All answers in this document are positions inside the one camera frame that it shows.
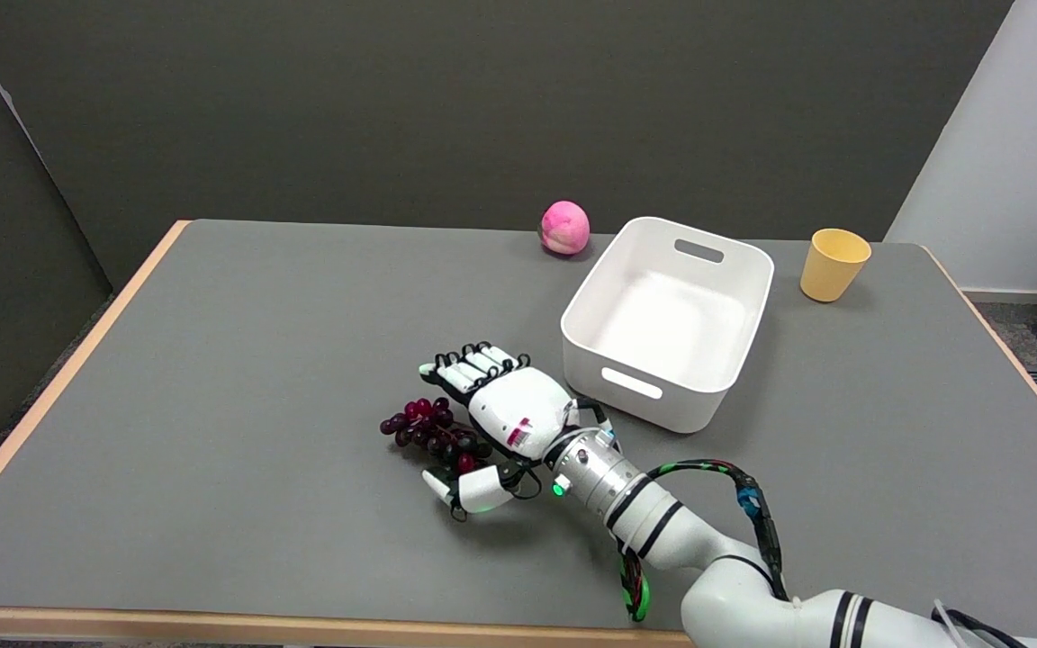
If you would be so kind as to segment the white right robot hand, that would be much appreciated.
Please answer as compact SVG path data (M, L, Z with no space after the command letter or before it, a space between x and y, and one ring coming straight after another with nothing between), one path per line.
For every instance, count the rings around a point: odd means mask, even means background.
M465 520L525 500L522 482L545 463L553 440L567 427L573 398L527 354L510 355L487 341L437 354L419 377L463 406L470 427L493 451L470 469L427 469L424 483Z

